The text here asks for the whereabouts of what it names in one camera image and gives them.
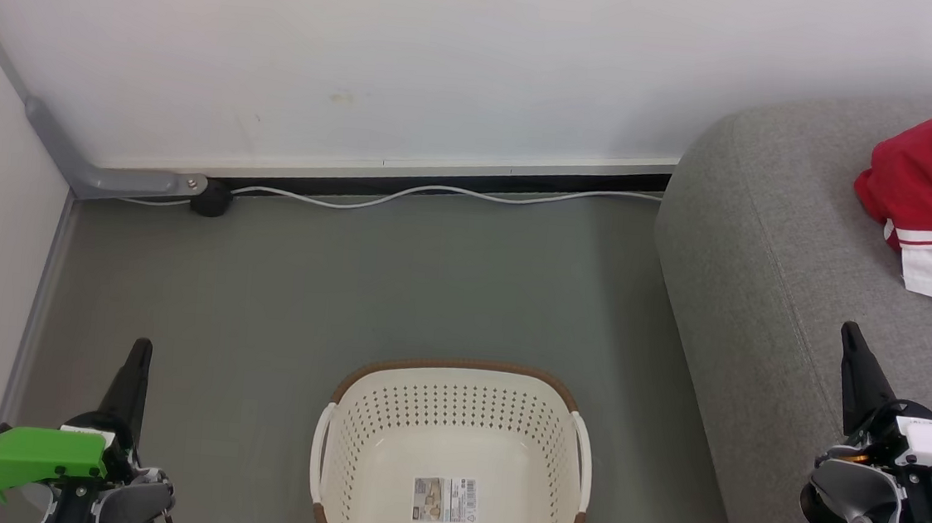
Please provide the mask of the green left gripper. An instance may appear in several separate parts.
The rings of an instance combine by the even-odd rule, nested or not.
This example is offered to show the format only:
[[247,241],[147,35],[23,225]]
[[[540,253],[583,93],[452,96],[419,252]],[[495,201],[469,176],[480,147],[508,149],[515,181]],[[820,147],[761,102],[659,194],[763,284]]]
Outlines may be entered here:
[[33,483],[125,484],[133,476],[147,402],[151,340],[129,348],[97,413],[100,424],[65,423],[57,429],[11,427],[0,432],[0,495]]

